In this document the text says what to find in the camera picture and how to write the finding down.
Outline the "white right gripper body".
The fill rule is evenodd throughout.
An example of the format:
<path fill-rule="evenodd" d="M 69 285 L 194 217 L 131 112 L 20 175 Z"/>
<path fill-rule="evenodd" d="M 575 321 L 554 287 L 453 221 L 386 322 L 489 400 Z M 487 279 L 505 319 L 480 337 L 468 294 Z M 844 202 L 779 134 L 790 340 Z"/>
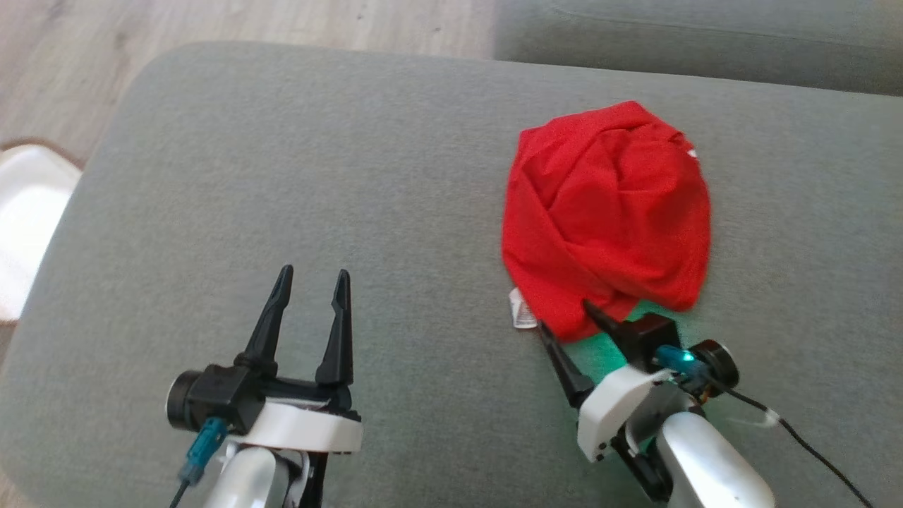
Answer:
<path fill-rule="evenodd" d="M 609 451 L 601 446 L 616 437 L 657 382 L 671 378 L 670 370 L 647 373 L 631 365 L 606 374 L 578 409 L 577 444 L 591 463 Z"/>

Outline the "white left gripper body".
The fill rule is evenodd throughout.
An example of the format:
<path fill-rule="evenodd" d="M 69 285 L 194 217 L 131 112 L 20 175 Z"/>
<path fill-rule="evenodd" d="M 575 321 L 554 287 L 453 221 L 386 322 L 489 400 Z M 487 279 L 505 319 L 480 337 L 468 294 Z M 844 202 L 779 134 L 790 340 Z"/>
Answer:
<path fill-rule="evenodd" d="M 317 384 L 275 378 L 262 382 L 265 404 L 244 434 L 229 440 L 248 446 L 299 452 L 358 452 L 361 415 L 353 409 L 348 384 Z"/>

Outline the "small grey sofa cushion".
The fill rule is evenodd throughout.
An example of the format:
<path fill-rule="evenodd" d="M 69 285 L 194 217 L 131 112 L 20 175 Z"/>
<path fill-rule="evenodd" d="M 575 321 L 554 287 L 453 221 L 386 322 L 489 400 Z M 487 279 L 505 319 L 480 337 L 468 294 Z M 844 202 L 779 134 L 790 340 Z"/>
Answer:
<path fill-rule="evenodd" d="M 903 97 L 903 0 L 499 0 L 492 55 Z"/>

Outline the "white plastic basket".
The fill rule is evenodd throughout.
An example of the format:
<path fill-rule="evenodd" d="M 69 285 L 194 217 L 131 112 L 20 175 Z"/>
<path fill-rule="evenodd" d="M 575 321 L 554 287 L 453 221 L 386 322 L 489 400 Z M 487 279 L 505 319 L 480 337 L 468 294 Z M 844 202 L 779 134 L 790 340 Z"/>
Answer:
<path fill-rule="evenodd" d="M 81 174 L 45 145 L 0 150 L 0 324 L 19 321 Z"/>

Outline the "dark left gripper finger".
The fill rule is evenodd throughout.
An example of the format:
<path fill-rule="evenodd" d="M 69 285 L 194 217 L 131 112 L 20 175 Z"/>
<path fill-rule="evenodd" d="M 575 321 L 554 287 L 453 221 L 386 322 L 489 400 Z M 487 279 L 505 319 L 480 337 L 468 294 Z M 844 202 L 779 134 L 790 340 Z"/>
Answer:
<path fill-rule="evenodd" d="M 351 274 L 339 270 L 332 297 L 334 318 L 325 354 L 315 373 L 320 385 L 351 385 L 353 383 L 353 321 L 351 305 Z"/>
<path fill-rule="evenodd" d="M 236 366 L 246 367 L 259 374 L 278 373 L 275 353 L 279 344 L 284 310 L 291 298 L 291 283 L 293 283 L 293 266 L 284 265 L 262 308 L 246 349 L 236 355 Z"/>

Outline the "large grey sofa seat cushion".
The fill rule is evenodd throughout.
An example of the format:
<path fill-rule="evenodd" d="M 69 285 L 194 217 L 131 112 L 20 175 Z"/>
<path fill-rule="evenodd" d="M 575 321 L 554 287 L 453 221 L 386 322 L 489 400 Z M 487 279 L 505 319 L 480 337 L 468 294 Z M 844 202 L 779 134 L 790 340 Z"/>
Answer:
<path fill-rule="evenodd" d="M 696 145 L 721 341 L 876 508 L 903 508 L 903 97 L 505 61 L 193 43 L 133 81 L 0 370 L 0 469 L 38 508 L 167 508 L 165 401 L 230 364 L 294 272 L 279 372 L 310 379 L 351 273 L 363 448 L 335 508 L 646 508 L 588 463 L 500 231 L 519 133 L 636 100 Z"/>

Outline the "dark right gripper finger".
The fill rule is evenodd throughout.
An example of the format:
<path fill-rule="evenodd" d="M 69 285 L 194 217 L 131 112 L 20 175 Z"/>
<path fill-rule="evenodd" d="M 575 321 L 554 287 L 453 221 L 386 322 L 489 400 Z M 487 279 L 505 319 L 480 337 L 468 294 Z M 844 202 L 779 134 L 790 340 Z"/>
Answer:
<path fill-rule="evenodd" d="M 635 340 L 634 331 L 627 322 L 618 322 L 606 314 L 603 309 L 590 300 L 583 300 L 583 309 L 587 318 L 593 322 L 603 334 L 606 334 L 616 346 L 628 346 Z"/>
<path fill-rule="evenodd" d="M 578 411 L 595 389 L 595 382 L 578 369 L 555 337 L 554 332 L 544 322 L 538 323 L 538 334 L 568 405 Z"/>

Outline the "red Bulls jersey white sleeves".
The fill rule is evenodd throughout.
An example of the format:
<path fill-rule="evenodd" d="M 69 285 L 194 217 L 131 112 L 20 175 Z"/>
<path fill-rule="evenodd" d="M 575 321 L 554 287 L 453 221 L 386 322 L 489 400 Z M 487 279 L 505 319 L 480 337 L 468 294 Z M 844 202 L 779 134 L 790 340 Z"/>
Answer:
<path fill-rule="evenodd" d="M 523 130 L 507 179 L 501 258 L 532 314 L 565 343 L 643 301 L 677 312 L 702 293 L 712 203 L 696 149 L 641 103 Z"/>

